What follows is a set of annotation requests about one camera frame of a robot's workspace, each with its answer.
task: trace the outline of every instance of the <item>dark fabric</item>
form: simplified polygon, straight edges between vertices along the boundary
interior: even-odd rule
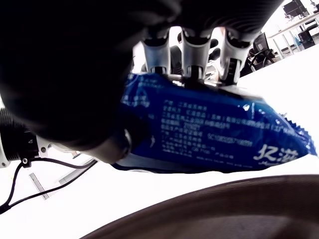
[[[33,132],[79,151],[112,133],[132,48],[175,0],[0,3],[0,93]]]
[[[318,239],[318,198],[319,175],[245,179],[172,198],[82,239]]]

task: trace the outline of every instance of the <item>brown surface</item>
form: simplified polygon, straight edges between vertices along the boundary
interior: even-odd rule
[[[255,178],[202,189],[116,220],[82,239],[259,238],[319,239],[319,175]]]

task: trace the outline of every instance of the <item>office chair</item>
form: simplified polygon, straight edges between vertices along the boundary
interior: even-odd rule
[[[316,22],[316,20],[315,20],[315,19],[313,19],[313,20],[311,20],[311,21],[306,22],[306,23],[305,23],[305,26],[306,26],[306,25],[309,25],[309,24],[311,24],[311,23],[313,23],[313,22],[314,22],[314,24],[313,24],[313,25],[310,25],[310,26],[308,26],[307,28],[305,28],[305,29],[306,29],[306,31],[310,31],[310,30],[315,29],[316,27],[318,27],[318,24],[317,24],[317,22]]]
[[[249,51],[246,63],[248,63],[249,68],[253,67],[255,70],[259,70],[266,66],[267,60],[269,60],[271,64],[274,63],[272,60],[274,57],[273,50],[269,49],[266,35],[263,32],[255,39],[253,49]]]

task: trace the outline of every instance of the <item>blue plastic packaging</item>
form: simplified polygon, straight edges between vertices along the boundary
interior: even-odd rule
[[[316,155],[308,133],[263,99],[184,89],[156,74],[131,74],[122,103],[150,129],[132,152],[141,157],[233,172]]]

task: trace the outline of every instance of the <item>desk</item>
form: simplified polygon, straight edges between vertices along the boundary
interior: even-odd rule
[[[285,37],[285,35],[284,35],[285,33],[289,32],[290,36],[291,36],[291,37],[293,38],[293,40],[294,40],[295,45],[297,46],[298,50],[300,51],[300,48],[299,48],[298,44],[296,43],[295,37],[294,37],[293,34],[291,33],[291,30],[294,29],[294,28],[296,28],[296,27],[298,27],[298,26],[300,26],[300,25],[303,25],[303,24],[305,24],[307,21],[311,21],[311,20],[313,20],[313,19],[315,19],[316,22],[317,22],[318,25],[319,25],[319,22],[318,22],[318,20],[317,20],[318,17],[319,17],[319,12],[317,12],[317,13],[315,13],[315,14],[312,14],[312,15],[309,15],[309,16],[307,16],[307,17],[304,17],[303,19],[300,19],[300,20],[298,20],[298,21],[293,21],[293,22],[291,22],[291,24],[290,24],[289,26],[287,26],[287,27],[284,28],[283,30],[281,30],[281,31],[279,31],[279,32],[277,32],[277,33],[275,33],[275,34],[273,34],[273,35],[267,37],[268,39],[272,39],[272,40],[274,41],[274,44],[276,45],[277,50],[278,50],[277,52],[278,52],[278,54],[279,54],[279,56],[280,56],[281,59],[283,59],[284,57],[283,57],[283,54],[282,54],[282,52],[281,52],[281,50],[280,50],[280,47],[278,46],[277,42],[275,41],[275,37],[276,37],[276,36],[279,36],[279,35],[282,35],[282,36],[283,36],[283,39],[284,39],[284,41],[285,41],[285,43],[286,43],[287,46],[288,46],[288,49],[289,49],[290,53],[293,54],[293,51],[292,51],[292,49],[291,49],[291,47],[290,47],[290,45],[289,45],[289,43],[288,43],[288,41],[287,41],[287,39],[286,39],[286,37]]]

